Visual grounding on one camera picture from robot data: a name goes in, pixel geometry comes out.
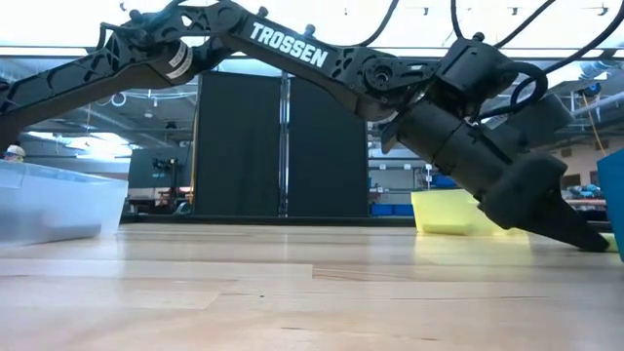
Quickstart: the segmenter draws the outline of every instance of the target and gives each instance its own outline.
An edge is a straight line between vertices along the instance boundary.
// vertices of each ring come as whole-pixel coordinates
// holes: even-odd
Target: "person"
[[[4,160],[9,162],[23,162],[24,157],[26,157],[26,152],[16,144],[9,146],[4,153]]]

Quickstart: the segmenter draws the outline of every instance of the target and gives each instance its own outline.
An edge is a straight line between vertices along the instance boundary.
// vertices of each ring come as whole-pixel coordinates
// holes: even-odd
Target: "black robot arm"
[[[400,142],[436,165],[501,227],[587,251],[607,248],[561,197],[566,165],[528,151],[543,130],[553,133],[569,122],[558,98],[543,97],[545,75],[531,76],[537,81],[533,95],[505,111],[508,123],[495,129],[478,123],[485,100],[508,88],[519,72],[531,75],[538,68],[511,61],[478,36],[458,39],[440,61],[396,58],[329,45],[315,39],[313,30],[299,34],[266,15],[264,9],[252,14],[224,0],[206,7],[168,6],[155,14],[132,12],[122,26],[107,24],[114,34],[96,53],[0,87],[0,146],[24,127],[64,111],[131,88],[184,84],[243,52],[318,85],[363,119],[393,117],[382,132],[384,150]],[[211,39],[188,48],[180,40],[188,36]],[[518,122],[535,119],[543,128]]]

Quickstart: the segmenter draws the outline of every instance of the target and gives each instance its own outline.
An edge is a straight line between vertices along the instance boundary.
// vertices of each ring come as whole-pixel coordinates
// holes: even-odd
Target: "yellow bin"
[[[420,233],[483,235],[518,231],[505,230],[494,224],[477,209],[477,204],[477,200],[463,189],[411,193],[416,229]]]

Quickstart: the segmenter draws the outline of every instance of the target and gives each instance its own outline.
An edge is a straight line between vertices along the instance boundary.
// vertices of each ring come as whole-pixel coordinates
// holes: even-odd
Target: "clear plastic bin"
[[[0,245],[115,232],[127,193],[124,180],[0,161]]]

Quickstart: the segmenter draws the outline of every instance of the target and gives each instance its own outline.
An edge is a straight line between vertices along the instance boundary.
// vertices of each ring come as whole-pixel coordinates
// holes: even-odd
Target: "wooden table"
[[[0,249],[0,350],[621,350],[624,264],[525,235],[127,225]]]

